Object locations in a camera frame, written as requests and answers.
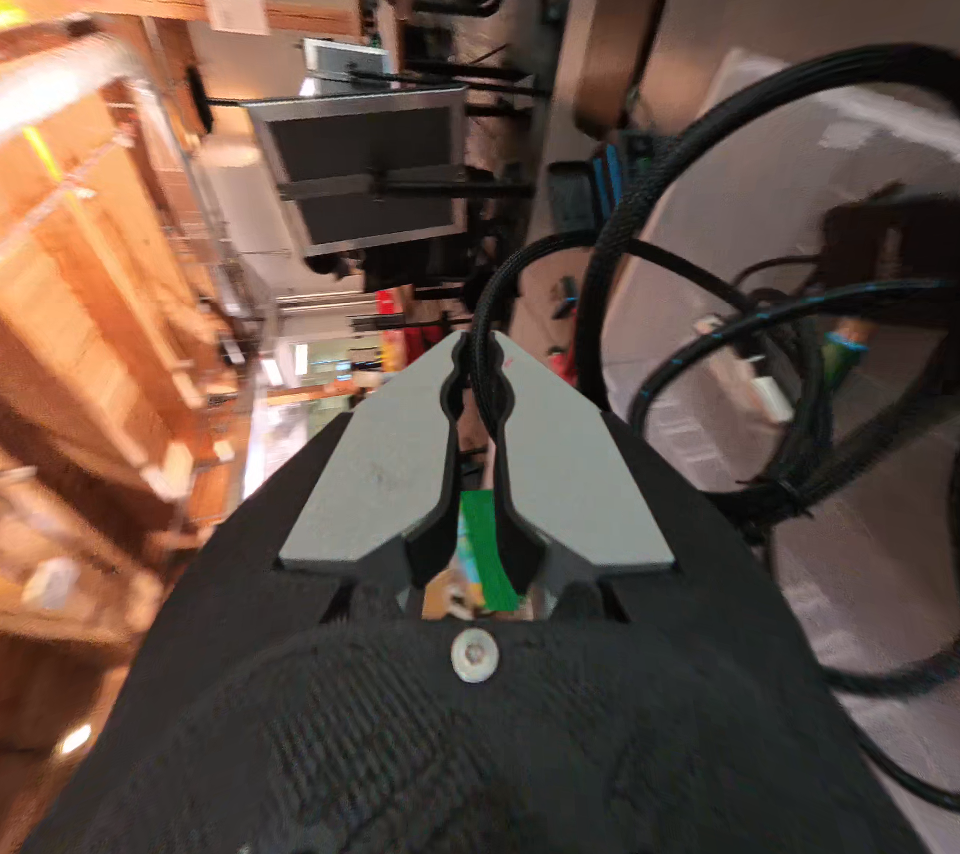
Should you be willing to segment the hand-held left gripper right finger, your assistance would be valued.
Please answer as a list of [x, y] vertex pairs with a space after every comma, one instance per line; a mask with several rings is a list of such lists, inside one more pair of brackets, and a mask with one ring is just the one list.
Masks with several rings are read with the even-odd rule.
[[514, 588], [666, 571], [675, 564], [601, 411], [507, 335], [494, 335], [493, 496]]

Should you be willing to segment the green tape strip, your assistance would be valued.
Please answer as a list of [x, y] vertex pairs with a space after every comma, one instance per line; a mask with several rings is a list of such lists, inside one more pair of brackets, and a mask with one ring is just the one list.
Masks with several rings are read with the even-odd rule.
[[499, 557], [495, 499], [491, 490], [461, 493], [456, 557], [481, 608], [508, 615], [520, 610], [522, 598], [510, 583]]

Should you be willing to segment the large grey framed monitor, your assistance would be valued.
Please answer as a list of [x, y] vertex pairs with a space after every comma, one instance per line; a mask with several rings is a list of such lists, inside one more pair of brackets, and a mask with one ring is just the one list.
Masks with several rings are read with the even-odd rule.
[[302, 257], [466, 233], [464, 86], [244, 108]]

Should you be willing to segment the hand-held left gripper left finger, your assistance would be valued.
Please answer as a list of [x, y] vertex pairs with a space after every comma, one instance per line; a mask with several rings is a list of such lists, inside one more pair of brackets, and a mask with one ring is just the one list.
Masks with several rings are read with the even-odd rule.
[[278, 552], [282, 569], [424, 588], [449, 565], [468, 344], [450, 333], [354, 409]]

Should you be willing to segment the brown wooden board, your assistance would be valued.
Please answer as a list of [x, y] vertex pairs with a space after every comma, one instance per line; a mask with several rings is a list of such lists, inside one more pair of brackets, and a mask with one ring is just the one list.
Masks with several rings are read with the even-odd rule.
[[596, 140], [624, 125], [642, 81], [667, 0], [595, 0], [573, 117]]

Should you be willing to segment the wooden beam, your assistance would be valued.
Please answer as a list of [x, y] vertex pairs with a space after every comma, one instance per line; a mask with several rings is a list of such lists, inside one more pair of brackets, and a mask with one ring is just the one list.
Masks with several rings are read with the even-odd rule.
[[[288, 31], [356, 40], [361, 18], [356, 9], [266, 0], [270, 32]], [[15, 31], [75, 16], [123, 16], [208, 23], [203, 0], [1, 0], [1, 31]]]

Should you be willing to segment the dark brown box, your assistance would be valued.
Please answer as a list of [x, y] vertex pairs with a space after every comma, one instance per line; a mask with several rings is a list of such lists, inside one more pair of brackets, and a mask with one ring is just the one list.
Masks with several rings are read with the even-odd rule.
[[959, 197], [872, 196], [822, 217], [817, 278], [827, 288], [959, 276]]

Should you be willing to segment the white paper label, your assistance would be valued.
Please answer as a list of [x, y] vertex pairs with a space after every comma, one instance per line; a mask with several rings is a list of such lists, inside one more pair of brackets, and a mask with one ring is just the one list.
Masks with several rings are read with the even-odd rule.
[[271, 25], [266, 0], [203, 0], [213, 32], [269, 36]]

